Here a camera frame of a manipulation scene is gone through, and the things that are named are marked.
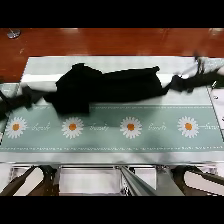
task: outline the yellow flower center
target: yellow flower center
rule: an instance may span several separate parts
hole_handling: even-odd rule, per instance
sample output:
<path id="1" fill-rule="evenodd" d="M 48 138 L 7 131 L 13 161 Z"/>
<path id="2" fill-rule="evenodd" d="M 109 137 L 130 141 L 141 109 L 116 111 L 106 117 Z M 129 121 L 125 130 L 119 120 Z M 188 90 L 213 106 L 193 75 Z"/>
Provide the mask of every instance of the yellow flower center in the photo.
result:
<path id="1" fill-rule="evenodd" d="M 74 131 L 74 130 L 76 129 L 76 124 L 70 124 L 70 125 L 69 125 L 69 129 L 70 129 L 71 131 Z"/>
<path id="2" fill-rule="evenodd" d="M 18 131 L 19 130 L 19 124 L 14 124 L 12 126 L 13 131 Z"/>
<path id="3" fill-rule="evenodd" d="M 187 129 L 187 130 L 192 130 L 192 124 L 190 124 L 190 123 L 186 123 L 185 124 L 185 128 Z"/>
<path id="4" fill-rule="evenodd" d="M 133 124 L 128 124 L 127 128 L 129 131 L 133 131 L 135 129 L 135 126 Z"/>

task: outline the reddish-brown floor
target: reddish-brown floor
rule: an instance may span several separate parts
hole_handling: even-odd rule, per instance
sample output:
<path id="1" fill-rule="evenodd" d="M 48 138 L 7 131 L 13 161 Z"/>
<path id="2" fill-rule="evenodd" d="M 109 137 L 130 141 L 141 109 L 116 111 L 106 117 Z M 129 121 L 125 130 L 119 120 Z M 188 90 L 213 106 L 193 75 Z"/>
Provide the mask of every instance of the reddish-brown floor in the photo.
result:
<path id="1" fill-rule="evenodd" d="M 17 82 L 30 56 L 173 55 L 224 57 L 224 31 L 209 28 L 21 28 L 9 39 L 0 29 L 0 76 Z"/>

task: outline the tabletop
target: tabletop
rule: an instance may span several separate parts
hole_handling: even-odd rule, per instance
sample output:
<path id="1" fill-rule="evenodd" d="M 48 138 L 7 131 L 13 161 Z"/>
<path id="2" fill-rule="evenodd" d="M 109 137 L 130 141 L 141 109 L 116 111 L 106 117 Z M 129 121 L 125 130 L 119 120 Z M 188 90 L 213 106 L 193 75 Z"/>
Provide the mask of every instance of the tabletop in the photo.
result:
<path id="1" fill-rule="evenodd" d="M 206 60 L 206 70 L 224 64 L 223 59 Z M 20 87 L 28 84 L 31 88 L 55 90 L 55 82 L 76 63 L 102 72 L 159 66 L 157 75 L 162 85 L 176 72 L 195 65 L 193 57 L 173 56 L 30 57 Z M 185 77 L 195 72 L 196 66 Z M 84 83 L 83 91 L 88 92 Z M 206 87 L 195 89 L 192 94 L 171 90 L 166 96 L 135 104 L 94 104 L 90 105 L 88 117 L 74 114 L 63 119 L 42 99 L 32 110 L 22 108 L 9 116 L 0 161 L 67 164 L 224 161 L 223 107 L 223 92 L 210 93 Z M 13 131 L 15 125 L 21 130 Z"/>

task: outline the black fabric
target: black fabric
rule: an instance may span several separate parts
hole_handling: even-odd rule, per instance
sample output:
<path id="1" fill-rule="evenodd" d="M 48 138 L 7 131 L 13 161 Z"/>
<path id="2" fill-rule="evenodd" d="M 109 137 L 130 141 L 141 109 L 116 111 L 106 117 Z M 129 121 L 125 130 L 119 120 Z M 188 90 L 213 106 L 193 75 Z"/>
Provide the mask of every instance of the black fabric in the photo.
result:
<path id="1" fill-rule="evenodd" d="M 167 93 L 156 76 L 159 67 L 102 73 L 83 63 L 57 82 L 57 92 L 44 96 L 60 114 L 89 113 L 90 103 L 135 102 Z"/>

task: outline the white flower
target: white flower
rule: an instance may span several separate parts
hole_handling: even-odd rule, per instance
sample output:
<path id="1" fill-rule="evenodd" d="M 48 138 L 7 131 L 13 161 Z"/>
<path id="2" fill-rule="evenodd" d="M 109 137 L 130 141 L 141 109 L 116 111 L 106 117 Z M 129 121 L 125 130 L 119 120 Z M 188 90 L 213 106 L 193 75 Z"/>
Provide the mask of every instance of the white flower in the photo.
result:
<path id="1" fill-rule="evenodd" d="M 141 134 L 140 130 L 142 130 L 140 121 L 134 117 L 126 117 L 126 119 L 123 119 L 120 127 L 120 131 L 123 131 L 123 135 L 126 135 L 126 138 L 130 139 L 139 136 Z"/>
<path id="2" fill-rule="evenodd" d="M 5 132 L 8 138 L 17 138 L 23 134 L 26 128 L 26 121 L 22 117 L 15 117 L 8 123 Z"/>
<path id="3" fill-rule="evenodd" d="M 83 130 L 83 122 L 78 117 L 70 117 L 69 119 L 66 119 L 65 122 L 63 122 L 62 125 L 62 131 L 64 132 L 63 135 L 66 136 L 66 138 L 70 137 L 70 139 L 75 138 L 76 136 L 79 136 L 82 134 Z"/>
<path id="4" fill-rule="evenodd" d="M 181 119 L 179 119 L 177 127 L 179 128 L 179 131 L 182 131 L 182 135 L 184 135 L 185 137 L 194 138 L 194 136 L 197 136 L 197 134 L 199 133 L 198 124 L 194 120 L 194 118 L 186 116 L 182 117 Z"/>

